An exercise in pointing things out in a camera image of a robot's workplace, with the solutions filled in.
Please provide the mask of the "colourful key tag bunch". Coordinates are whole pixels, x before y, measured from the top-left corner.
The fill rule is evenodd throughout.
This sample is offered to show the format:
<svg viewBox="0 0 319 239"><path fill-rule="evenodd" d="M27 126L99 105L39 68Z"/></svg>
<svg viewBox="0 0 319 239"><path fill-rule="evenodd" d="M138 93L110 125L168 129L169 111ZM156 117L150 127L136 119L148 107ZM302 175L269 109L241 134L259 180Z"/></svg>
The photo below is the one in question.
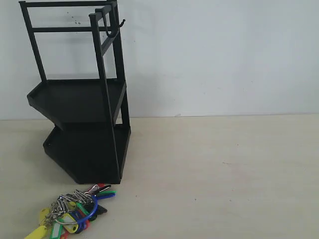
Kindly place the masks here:
<svg viewBox="0 0 319 239"><path fill-rule="evenodd" d="M107 209L100 200L116 196L111 185L95 184L87 191L75 190L61 194L38 217L38 227L26 236L27 239L66 239L71 234L79 234L88 229L90 223Z"/></svg>

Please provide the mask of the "black two-tier corner rack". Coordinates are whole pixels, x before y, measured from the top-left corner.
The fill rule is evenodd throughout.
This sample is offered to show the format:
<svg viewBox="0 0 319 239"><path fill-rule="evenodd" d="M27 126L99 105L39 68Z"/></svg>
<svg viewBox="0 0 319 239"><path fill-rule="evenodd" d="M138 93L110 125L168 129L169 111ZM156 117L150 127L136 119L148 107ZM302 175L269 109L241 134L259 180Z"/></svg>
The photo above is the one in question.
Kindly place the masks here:
<svg viewBox="0 0 319 239"><path fill-rule="evenodd" d="M115 0L19 3L41 78L28 103L54 123L43 143L45 153L79 184L119 184L131 135L121 31L113 38L106 35L109 4L118 6ZM28 11L81 6L95 8L89 26L33 27ZM35 34L57 32L92 34L97 79L47 79Z"/></svg>

